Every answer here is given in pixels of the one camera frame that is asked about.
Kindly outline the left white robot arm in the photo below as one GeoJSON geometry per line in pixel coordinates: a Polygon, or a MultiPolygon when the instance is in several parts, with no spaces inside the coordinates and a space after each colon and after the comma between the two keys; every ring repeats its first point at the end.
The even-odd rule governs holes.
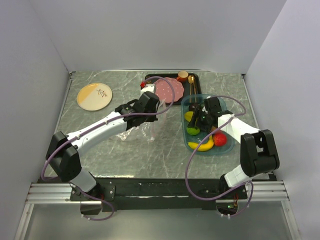
{"type": "Polygon", "coordinates": [[[145,122],[157,120],[160,99],[150,91],[139,99],[131,100],[116,107],[105,118],[76,132],[52,136],[46,164],[50,165],[59,179],[72,183],[81,189],[81,195],[88,201],[95,200],[100,193],[97,181],[81,165],[81,157],[91,148],[112,136],[123,133],[145,122]]]}

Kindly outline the clear zip top bag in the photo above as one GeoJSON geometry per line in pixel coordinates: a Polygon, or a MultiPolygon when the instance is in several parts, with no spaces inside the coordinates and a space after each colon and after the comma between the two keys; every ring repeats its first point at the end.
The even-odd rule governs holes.
{"type": "Polygon", "coordinates": [[[121,140],[123,142],[132,142],[137,140],[153,142],[156,135],[164,128],[167,112],[158,114],[156,117],[156,121],[145,122],[140,126],[133,127],[128,131],[113,136],[112,139],[121,140]]]}

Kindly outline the green lime fruit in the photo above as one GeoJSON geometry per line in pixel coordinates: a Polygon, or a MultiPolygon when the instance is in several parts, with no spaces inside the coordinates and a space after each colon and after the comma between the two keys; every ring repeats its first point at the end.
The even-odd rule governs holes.
{"type": "Polygon", "coordinates": [[[186,132],[190,135],[190,136],[196,136],[200,133],[200,129],[196,128],[196,127],[188,127],[186,129],[186,132]]]}

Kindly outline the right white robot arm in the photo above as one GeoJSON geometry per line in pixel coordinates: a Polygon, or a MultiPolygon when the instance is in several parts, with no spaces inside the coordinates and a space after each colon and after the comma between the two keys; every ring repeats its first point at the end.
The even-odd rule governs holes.
{"type": "Polygon", "coordinates": [[[240,144],[239,165],[220,177],[218,192],[222,198],[232,198],[239,184],[279,168],[278,151],[270,130],[243,122],[238,114],[224,110],[216,96],[209,96],[202,103],[192,103],[188,109],[184,115],[188,128],[210,135],[204,142],[189,142],[191,149],[206,152],[214,146],[224,146],[227,136],[240,144]]]}

